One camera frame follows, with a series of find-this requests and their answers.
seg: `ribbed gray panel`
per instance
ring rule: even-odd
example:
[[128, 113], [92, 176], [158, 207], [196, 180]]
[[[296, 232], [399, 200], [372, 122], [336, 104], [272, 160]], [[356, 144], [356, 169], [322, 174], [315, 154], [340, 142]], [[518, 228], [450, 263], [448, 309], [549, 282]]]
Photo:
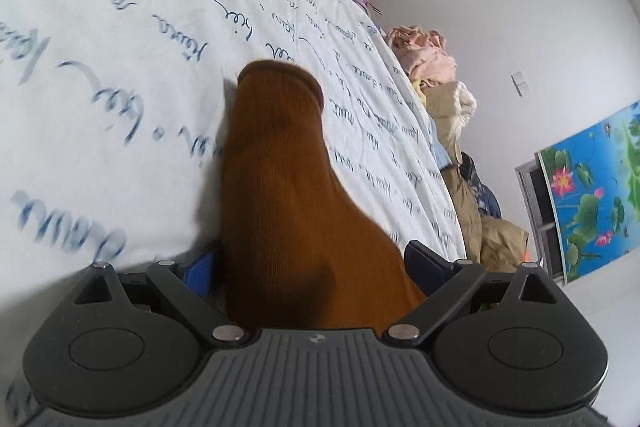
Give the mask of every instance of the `ribbed gray panel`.
[[370, 330], [263, 331], [255, 344], [213, 354], [184, 393], [119, 419], [50, 409], [29, 427], [597, 427], [591, 410], [553, 419], [486, 412], [444, 387], [424, 356]]

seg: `triangular cutout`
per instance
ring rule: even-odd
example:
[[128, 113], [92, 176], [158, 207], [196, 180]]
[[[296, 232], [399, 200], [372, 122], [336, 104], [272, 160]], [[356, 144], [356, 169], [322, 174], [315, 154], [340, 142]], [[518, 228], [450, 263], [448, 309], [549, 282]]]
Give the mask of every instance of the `triangular cutout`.
[[545, 304], [556, 304], [558, 302], [538, 275], [527, 275], [520, 300]]
[[76, 299], [76, 304], [92, 304], [95, 302], [109, 302], [111, 292], [107, 286], [107, 281], [103, 276], [94, 277], [92, 281], [82, 289]]

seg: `bed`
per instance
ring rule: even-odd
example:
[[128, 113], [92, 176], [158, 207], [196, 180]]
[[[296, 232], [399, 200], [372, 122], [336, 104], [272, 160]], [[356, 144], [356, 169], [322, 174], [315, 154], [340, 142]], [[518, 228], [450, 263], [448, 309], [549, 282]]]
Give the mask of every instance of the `bed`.
[[316, 76], [337, 176], [399, 255], [464, 257], [428, 115], [351, 0], [2, 0], [3, 377], [83, 267], [218, 236], [226, 112], [258, 58]]

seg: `pink lotus flower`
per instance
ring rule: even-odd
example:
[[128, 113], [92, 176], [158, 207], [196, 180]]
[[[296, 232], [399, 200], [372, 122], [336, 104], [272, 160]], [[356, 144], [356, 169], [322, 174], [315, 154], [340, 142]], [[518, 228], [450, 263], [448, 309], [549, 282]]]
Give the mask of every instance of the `pink lotus flower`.
[[558, 169], [556, 174], [554, 174], [554, 182], [551, 183], [551, 188], [561, 198], [564, 197], [565, 194], [573, 192], [575, 190], [574, 173], [568, 171], [566, 167]]
[[609, 245], [611, 243], [611, 238], [612, 237], [613, 237], [613, 232], [611, 232], [610, 230], [607, 233], [603, 233], [603, 234], [599, 235], [598, 238], [596, 239], [596, 246], [597, 247], [606, 247], [607, 245]]

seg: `silver screw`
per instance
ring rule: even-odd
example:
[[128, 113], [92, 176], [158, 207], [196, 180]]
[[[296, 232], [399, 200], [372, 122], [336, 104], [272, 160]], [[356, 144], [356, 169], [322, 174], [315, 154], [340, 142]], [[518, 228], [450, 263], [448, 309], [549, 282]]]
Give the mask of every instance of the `silver screw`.
[[418, 338], [420, 330], [412, 324], [396, 324], [391, 326], [387, 333], [398, 341], [412, 341]]
[[220, 342], [235, 342], [239, 341], [244, 335], [244, 330], [240, 326], [233, 324], [226, 324], [224, 326], [218, 326], [211, 333], [213, 338]]

